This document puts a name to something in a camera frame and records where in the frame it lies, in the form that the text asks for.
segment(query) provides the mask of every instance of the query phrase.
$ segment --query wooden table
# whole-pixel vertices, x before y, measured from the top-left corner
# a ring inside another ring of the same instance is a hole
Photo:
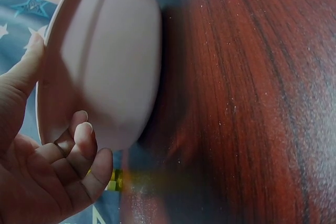
[[[336,223],[336,0],[158,0],[121,223]]]

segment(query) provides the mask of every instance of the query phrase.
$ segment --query white star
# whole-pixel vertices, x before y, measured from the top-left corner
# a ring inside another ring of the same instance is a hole
[[[4,26],[0,26],[0,39],[4,36],[7,35],[8,31],[7,31],[7,23]]]
[[[45,34],[45,32],[46,32],[46,29],[47,29],[47,26],[43,26],[43,27],[41,27],[40,29],[38,29],[37,31],[35,31],[34,29],[28,27],[28,30],[30,31],[30,34],[31,34],[31,35],[33,35],[33,34],[35,34],[35,33],[38,33],[38,34],[41,35],[42,38],[44,38],[44,34]],[[29,41],[28,41],[28,44],[27,44],[23,49],[27,49],[27,48],[29,48],[29,47],[30,47],[30,43],[29,43]]]

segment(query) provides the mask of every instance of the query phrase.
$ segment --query star pattern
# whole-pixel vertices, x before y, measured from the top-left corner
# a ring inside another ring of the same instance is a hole
[[[33,35],[33,34],[35,34],[35,33],[38,33],[38,34],[40,34],[41,37],[44,39],[47,27],[48,27],[48,26],[43,26],[43,27],[41,27],[40,29],[38,29],[37,31],[35,31],[34,29],[28,27],[28,30],[30,31],[30,34],[31,34],[31,35]],[[30,47],[30,43],[29,43],[29,41],[28,41],[28,44],[25,45],[25,47],[24,47],[23,49],[27,49],[27,48],[29,48],[29,47]]]
[[[12,5],[11,8],[16,10],[15,17],[21,13],[31,13],[47,18],[48,14],[44,10],[47,3],[44,0],[27,0],[22,4]]]
[[[7,34],[7,24],[5,24],[4,26],[0,26],[0,39]]]

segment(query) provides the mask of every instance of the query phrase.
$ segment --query bowl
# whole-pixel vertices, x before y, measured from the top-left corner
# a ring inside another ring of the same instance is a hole
[[[140,137],[161,70],[161,13],[155,0],[61,0],[46,32],[36,92],[42,144],[85,110],[98,149],[122,150]]]

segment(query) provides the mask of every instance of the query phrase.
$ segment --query yellow object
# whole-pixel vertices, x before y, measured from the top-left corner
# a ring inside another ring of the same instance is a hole
[[[107,185],[108,191],[121,191],[122,189],[122,170],[113,169],[111,179]]]

